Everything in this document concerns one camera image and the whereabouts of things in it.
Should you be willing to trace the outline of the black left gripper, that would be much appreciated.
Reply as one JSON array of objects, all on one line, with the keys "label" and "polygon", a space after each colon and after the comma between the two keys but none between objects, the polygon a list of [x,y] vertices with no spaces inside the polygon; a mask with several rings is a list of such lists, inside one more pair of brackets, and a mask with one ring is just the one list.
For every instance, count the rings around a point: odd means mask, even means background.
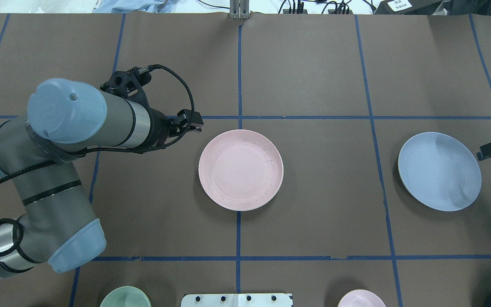
[{"label": "black left gripper", "polygon": [[165,142],[167,138],[176,137],[171,144],[177,142],[189,132],[202,132],[203,119],[201,113],[183,109],[175,118],[170,119],[161,111],[150,109],[151,128],[147,136],[149,150],[158,150],[168,147]]}]

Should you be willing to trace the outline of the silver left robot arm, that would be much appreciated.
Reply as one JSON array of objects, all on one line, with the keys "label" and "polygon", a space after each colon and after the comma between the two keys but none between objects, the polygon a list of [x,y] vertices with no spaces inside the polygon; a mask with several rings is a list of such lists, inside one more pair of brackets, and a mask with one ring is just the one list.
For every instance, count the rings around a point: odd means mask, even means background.
[{"label": "silver left robot arm", "polygon": [[123,94],[51,78],[37,86],[27,113],[0,124],[0,184],[12,181],[25,207],[0,218],[0,280],[48,264],[68,272],[107,246],[74,160],[93,152],[144,153],[196,130],[189,110],[176,119],[149,107],[143,81]]}]

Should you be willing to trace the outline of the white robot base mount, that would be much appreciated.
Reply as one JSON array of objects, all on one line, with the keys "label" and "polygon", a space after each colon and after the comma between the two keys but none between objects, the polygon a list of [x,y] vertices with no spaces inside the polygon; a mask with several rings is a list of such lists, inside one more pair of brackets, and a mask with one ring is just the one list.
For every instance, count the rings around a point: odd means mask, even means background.
[{"label": "white robot base mount", "polygon": [[181,301],[182,307],[292,307],[288,293],[223,293],[189,294]]}]

